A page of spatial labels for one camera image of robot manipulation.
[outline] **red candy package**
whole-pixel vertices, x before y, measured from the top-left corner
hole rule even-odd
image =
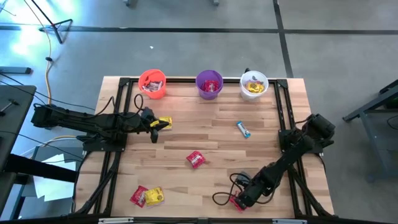
[[[198,168],[200,165],[202,165],[206,159],[203,157],[202,154],[198,151],[194,151],[187,157],[188,161],[192,164],[192,167],[194,169]]]
[[[232,195],[232,196],[229,198],[229,202],[231,202],[231,203],[236,207],[236,209],[238,209],[238,212],[242,213],[243,211],[245,211],[246,208],[245,208],[245,209],[241,208],[241,207],[235,202],[235,198],[236,198],[236,196]]]
[[[134,194],[130,198],[130,202],[135,203],[141,208],[145,205],[145,191],[147,191],[145,187],[139,185],[138,189],[134,192]]]
[[[206,92],[214,92],[218,90],[218,81],[206,80],[202,86],[202,90]]]

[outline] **gray floor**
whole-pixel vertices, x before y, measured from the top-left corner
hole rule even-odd
[[[220,0],[218,8],[207,0],[138,0],[130,8],[111,0],[37,2],[54,22],[71,17],[76,26],[277,27],[271,0]],[[398,29],[397,1],[279,2],[286,29]],[[3,11],[0,22],[37,24],[22,3],[8,0],[6,9],[17,16]],[[336,125],[335,144],[325,151],[335,213],[344,218],[397,223],[397,180],[365,181],[365,175],[378,170],[379,164],[359,120],[350,124],[341,120],[397,79],[397,36],[286,35],[286,39],[294,77],[305,79],[312,111]],[[140,75],[150,68],[176,76],[215,69],[223,76],[238,77],[250,67],[269,77],[286,77],[277,34],[71,32],[63,45],[54,36],[51,40],[56,60],[49,75],[53,97],[91,107],[95,107],[103,76]],[[0,65],[32,67],[33,74],[12,77],[45,94],[47,54],[47,38],[35,27],[0,31]],[[12,83],[3,77],[0,80]],[[27,119],[21,134],[46,141],[78,133],[37,129]],[[18,138],[14,153],[33,146],[34,142]]]

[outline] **purple bucket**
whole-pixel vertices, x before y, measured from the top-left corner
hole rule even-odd
[[[201,89],[206,80],[218,81],[218,90],[214,92],[206,92]],[[197,84],[199,95],[205,100],[214,100],[223,88],[223,77],[214,70],[205,70],[197,76],[195,83]]]

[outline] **wooden table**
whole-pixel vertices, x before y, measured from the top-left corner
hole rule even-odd
[[[101,110],[111,96],[116,97],[119,78],[104,77],[96,111]],[[304,80],[288,79],[288,83],[295,120],[303,120],[311,113]],[[139,92],[138,86],[134,85],[132,95]],[[285,108],[283,91],[280,93]],[[255,204],[243,213],[237,212],[230,203],[218,206],[211,199],[215,192],[229,192],[230,174],[245,171],[253,176],[261,167],[280,157],[277,141],[280,126],[272,86],[258,102],[253,103],[242,100],[237,84],[224,84],[215,100],[206,101],[198,96],[194,83],[168,83],[165,97],[150,100],[145,96],[144,106],[151,108],[156,117],[171,116],[173,128],[159,132],[157,144],[150,142],[149,134],[129,134],[119,166],[113,217],[294,217],[286,173],[270,203]],[[110,106],[105,113],[112,113],[112,110]],[[131,103],[130,111],[135,110],[134,103]],[[245,139],[236,127],[239,120],[251,132],[250,138]],[[197,170],[193,170],[186,160],[194,150],[200,151],[207,160]],[[103,157],[103,152],[94,152],[83,164],[76,190],[77,209],[98,185]],[[312,154],[304,155],[303,164],[308,188],[325,210],[333,213],[325,171],[319,158]],[[162,187],[165,203],[153,208],[134,205],[129,199],[138,185],[148,189]],[[298,186],[297,189],[300,208],[304,211],[302,194]],[[102,209],[107,195],[108,188],[104,191]],[[223,202],[226,196],[217,199]]]

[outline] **white paper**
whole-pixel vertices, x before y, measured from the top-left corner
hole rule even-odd
[[[76,162],[68,162],[65,164],[62,164],[59,167],[63,167],[66,169],[70,170],[75,170],[76,169]],[[58,200],[62,198],[70,198],[73,196],[73,187],[75,186],[74,183],[67,182],[67,181],[61,181],[61,180],[50,180],[50,183],[52,187],[52,191],[46,192],[44,195],[44,201],[48,202],[51,200]]]
[[[64,160],[63,154],[59,154],[56,156],[53,156],[49,159],[44,160],[43,162],[55,162],[55,161],[62,161]],[[35,183],[35,190],[36,190],[36,195],[37,198],[41,198],[44,196],[45,190],[46,190],[46,178],[44,177],[37,177],[33,176],[33,181]]]
[[[47,159],[43,162],[54,162],[50,164],[70,169],[73,171],[76,170],[76,162],[65,163],[63,160],[64,160],[63,154],[60,154],[53,156],[50,159]],[[71,182],[34,176],[34,183],[35,183],[37,198],[44,196],[45,202],[51,200],[58,200],[62,198],[68,198],[72,197],[73,195],[74,183]]]

